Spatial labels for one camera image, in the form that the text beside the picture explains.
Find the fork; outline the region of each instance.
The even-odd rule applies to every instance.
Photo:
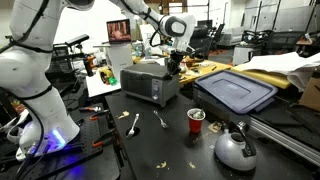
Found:
[[[136,118],[134,119],[133,125],[127,135],[127,139],[131,138],[134,135],[134,126],[136,125],[136,122],[138,121],[138,119],[139,119],[139,114],[136,114]]]
[[[166,128],[169,127],[168,124],[166,124],[165,122],[163,122],[163,120],[161,119],[161,117],[160,117],[159,114],[158,114],[158,111],[154,110],[153,113],[160,119],[162,128],[166,129]]]

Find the monitor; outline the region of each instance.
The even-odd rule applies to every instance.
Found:
[[[211,29],[212,28],[212,19],[198,21],[198,26],[204,26],[204,25],[206,25],[209,29]]]
[[[131,42],[129,19],[108,21],[107,30],[110,44]]]

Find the cardboard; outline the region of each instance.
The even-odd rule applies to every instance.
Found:
[[[320,70],[313,72],[299,104],[320,111]]]

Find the white kettle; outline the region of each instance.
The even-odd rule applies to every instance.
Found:
[[[238,171],[250,171],[256,167],[257,152],[254,145],[246,138],[244,122],[237,124],[239,133],[229,133],[224,123],[225,133],[215,144],[215,154],[221,162]]]

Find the red plastic cup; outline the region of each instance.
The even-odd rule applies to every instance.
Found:
[[[196,119],[193,118],[192,115],[196,112],[202,111],[201,109],[193,108],[187,112],[189,118],[189,128],[191,133],[199,133],[201,131],[202,121],[206,117],[206,114],[203,112],[203,118]]]

